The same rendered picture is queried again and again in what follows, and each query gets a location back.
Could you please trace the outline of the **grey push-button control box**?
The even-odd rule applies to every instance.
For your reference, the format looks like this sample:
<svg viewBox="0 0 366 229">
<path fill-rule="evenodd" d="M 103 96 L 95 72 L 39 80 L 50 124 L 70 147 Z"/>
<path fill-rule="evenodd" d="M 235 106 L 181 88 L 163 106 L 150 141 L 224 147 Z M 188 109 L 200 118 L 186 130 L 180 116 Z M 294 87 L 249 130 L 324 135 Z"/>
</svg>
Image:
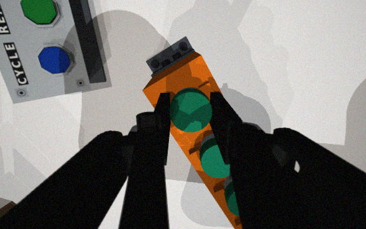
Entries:
<svg viewBox="0 0 366 229">
<path fill-rule="evenodd" d="M 0 72 L 14 104 L 106 82 L 88 0 L 0 0 Z"/>
</svg>

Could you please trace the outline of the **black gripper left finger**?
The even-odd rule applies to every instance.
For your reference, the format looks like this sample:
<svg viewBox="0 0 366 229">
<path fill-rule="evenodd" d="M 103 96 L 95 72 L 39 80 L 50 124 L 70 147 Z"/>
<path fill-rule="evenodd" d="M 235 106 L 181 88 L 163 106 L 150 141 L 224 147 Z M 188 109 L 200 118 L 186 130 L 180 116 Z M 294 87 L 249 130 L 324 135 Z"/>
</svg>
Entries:
<svg viewBox="0 0 366 229">
<path fill-rule="evenodd" d="M 170 93 L 136 121 L 128 135 L 97 135 L 2 216 L 0 229 L 98 229 L 127 177 L 118 229 L 170 229 Z"/>
</svg>

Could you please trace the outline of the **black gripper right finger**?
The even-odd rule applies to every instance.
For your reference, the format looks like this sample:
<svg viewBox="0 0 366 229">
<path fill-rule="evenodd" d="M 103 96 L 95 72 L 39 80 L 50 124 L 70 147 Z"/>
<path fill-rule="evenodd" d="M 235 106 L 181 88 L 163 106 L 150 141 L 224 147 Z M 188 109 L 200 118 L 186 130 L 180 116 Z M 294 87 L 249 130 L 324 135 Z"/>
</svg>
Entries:
<svg viewBox="0 0 366 229">
<path fill-rule="evenodd" d="M 210 103 L 242 229 L 366 229 L 366 172 L 296 130 L 244 122 L 220 92 Z"/>
</svg>

